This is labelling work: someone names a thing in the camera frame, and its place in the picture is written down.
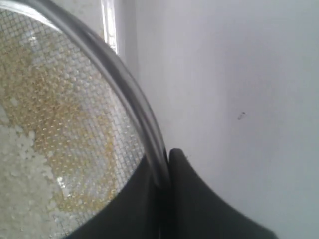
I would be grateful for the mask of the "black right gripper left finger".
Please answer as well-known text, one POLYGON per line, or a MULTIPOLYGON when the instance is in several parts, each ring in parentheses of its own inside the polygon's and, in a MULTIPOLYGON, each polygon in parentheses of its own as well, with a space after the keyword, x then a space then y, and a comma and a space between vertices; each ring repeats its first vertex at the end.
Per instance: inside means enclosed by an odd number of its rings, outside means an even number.
POLYGON ((149 164, 142 158, 120 193, 67 239, 157 239, 157 187, 149 164))

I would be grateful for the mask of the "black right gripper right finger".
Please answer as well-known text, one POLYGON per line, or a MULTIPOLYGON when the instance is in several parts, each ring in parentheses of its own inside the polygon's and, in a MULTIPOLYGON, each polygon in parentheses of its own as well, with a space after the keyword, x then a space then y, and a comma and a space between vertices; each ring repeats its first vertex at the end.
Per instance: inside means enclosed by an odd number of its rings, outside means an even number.
POLYGON ((167 195, 162 239, 276 239, 270 229, 223 201, 198 176, 181 149, 169 153, 172 187, 167 195))

